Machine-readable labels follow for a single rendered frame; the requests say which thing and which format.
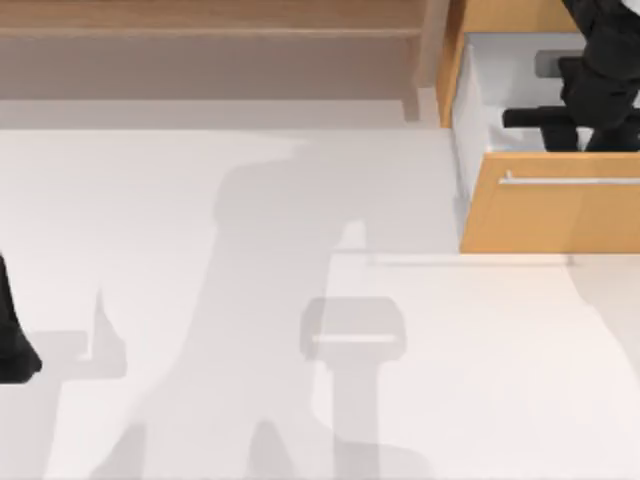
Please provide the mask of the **pale wooden drawer front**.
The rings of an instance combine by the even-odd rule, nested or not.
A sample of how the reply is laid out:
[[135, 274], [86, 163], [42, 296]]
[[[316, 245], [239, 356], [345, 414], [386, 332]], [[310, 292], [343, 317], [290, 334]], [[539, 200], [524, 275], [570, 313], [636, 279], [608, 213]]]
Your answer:
[[519, 177], [640, 177], [640, 153], [487, 153], [460, 250], [640, 254], [640, 186], [499, 185]]

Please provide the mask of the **pale grey drawer box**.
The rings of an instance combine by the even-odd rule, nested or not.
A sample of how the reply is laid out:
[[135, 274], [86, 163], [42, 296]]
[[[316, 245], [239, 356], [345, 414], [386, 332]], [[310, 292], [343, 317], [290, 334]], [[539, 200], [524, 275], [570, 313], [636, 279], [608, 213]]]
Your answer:
[[462, 190], [469, 202], [466, 220], [485, 154], [551, 153], [538, 130], [504, 128], [502, 113], [558, 105], [561, 81], [547, 63], [561, 54], [577, 54], [582, 47], [577, 33], [477, 33], [466, 38], [452, 106]]

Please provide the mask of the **wooden drawer cabinet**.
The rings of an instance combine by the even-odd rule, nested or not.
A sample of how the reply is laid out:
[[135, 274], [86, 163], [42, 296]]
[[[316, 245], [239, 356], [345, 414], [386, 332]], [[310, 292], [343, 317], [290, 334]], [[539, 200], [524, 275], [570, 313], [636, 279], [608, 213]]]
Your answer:
[[586, 44], [562, 0], [451, 0], [436, 81], [440, 120], [445, 127], [451, 125], [465, 37], [472, 33], [578, 33], [583, 48], [573, 56], [580, 56]]

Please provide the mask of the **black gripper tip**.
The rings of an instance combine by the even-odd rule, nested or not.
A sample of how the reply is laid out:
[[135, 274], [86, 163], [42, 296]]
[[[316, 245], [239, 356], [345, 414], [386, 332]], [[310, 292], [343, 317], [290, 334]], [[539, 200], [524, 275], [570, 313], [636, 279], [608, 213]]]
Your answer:
[[0, 385], [25, 384], [42, 366], [18, 320], [6, 263], [0, 254]]

